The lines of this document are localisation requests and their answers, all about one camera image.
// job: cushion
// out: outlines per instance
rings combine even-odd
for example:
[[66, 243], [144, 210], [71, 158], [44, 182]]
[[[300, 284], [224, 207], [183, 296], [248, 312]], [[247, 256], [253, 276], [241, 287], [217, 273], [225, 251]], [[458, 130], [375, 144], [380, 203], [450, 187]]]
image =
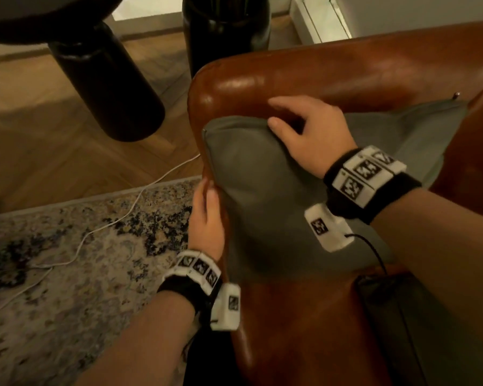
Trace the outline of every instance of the cushion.
[[[345, 116], [359, 146], [373, 144], [393, 155], [406, 163], [410, 175], [429, 187], [466, 113], [466, 103], [445, 100], [400, 111]], [[377, 264], [372, 251], [359, 239], [333, 253], [322, 248], [304, 211], [327, 199], [325, 185], [290, 157], [268, 129], [266, 119], [214, 119], [202, 137], [229, 215], [230, 280], [338, 274]], [[372, 242], [385, 262], [393, 261], [390, 249], [371, 227], [359, 220], [348, 224], [354, 233]]]

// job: wall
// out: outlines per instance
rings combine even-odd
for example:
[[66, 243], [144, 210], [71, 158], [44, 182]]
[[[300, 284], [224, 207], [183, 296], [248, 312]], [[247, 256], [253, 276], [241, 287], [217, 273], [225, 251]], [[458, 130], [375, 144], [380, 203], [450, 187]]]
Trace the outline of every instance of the wall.
[[483, 0], [336, 0], [353, 35], [483, 20]]

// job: right hand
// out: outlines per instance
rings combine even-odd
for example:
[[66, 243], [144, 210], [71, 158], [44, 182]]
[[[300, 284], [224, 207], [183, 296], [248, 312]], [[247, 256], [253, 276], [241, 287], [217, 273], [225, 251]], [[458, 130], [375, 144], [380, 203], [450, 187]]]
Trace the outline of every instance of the right hand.
[[286, 109], [304, 118], [302, 135], [276, 117], [268, 119], [268, 127], [299, 165], [320, 179], [342, 155], [358, 147], [338, 107], [310, 96], [279, 96], [269, 99], [268, 103], [275, 109]]

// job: herringbone parquet floor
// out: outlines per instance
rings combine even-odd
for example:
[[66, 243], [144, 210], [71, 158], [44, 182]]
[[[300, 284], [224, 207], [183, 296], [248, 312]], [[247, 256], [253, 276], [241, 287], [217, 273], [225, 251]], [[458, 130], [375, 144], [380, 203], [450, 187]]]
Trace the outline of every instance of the herringbone parquet floor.
[[[271, 48], [299, 44], [289, 16], [272, 20]], [[167, 110], [161, 128], [135, 143], [103, 133], [50, 55], [0, 63], [0, 213], [140, 187], [198, 153], [183, 34], [124, 45]], [[167, 180], [201, 171], [198, 159]]]

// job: patterned rug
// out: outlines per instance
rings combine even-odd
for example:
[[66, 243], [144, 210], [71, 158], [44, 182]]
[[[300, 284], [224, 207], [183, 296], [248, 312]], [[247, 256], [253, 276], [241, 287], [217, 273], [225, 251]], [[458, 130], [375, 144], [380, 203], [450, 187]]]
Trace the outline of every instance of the patterned rug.
[[[0, 311], [0, 385], [71, 385], [155, 294], [186, 248], [198, 178], [147, 189], [134, 211], [88, 236]], [[69, 260], [86, 232], [124, 215], [139, 190], [0, 215], [0, 270]], [[0, 273], [0, 304], [45, 271]], [[182, 382], [184, 364], [175, 374]]]

